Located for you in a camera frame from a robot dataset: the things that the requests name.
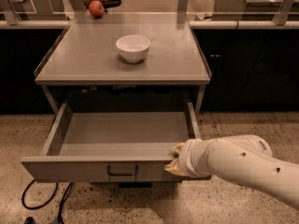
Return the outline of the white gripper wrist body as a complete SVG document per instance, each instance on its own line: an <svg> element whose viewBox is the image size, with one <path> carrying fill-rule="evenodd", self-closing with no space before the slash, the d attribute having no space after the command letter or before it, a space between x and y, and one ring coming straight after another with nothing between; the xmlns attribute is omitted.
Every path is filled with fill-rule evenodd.
<svg viewBox="0 0 299 224"><path fill-rule="evenodd" d="M216 139L190 139L186 141L178 154L178 164L182 173L192 178L204 178L213 175L208 164L208 158L216 143Z"/></svg>

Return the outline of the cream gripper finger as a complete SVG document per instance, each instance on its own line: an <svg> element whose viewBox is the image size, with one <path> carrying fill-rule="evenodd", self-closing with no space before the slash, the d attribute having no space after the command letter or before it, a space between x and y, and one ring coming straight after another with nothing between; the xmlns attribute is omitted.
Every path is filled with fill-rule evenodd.
<svg viewBox="0 0 299 224"><path fill-rule="evenodd" d="M168 163L164 167L164 169L172 175L180 175L181 174L178 159L173 159L170 163Z"/></svg>
<svg viewBox="0 0 299 224"><path fill-rule="evenodd" d="M174 156L174 157L177 157L183 147L184 147L183 143L176 144L175 146L173 146L170 149L169 154Z"/></svg>

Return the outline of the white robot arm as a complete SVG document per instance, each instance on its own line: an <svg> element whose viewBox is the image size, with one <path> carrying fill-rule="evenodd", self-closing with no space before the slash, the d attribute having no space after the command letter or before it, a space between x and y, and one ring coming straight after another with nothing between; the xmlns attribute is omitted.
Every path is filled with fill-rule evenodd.
<svg viewBox="0 0 299 224"><path fill-rule="evenodd" d="M170 154L174 159L164 169L173 175L215 175L299 209L299 165L274 158L257 135L190 139L175 145Z"/></svg>

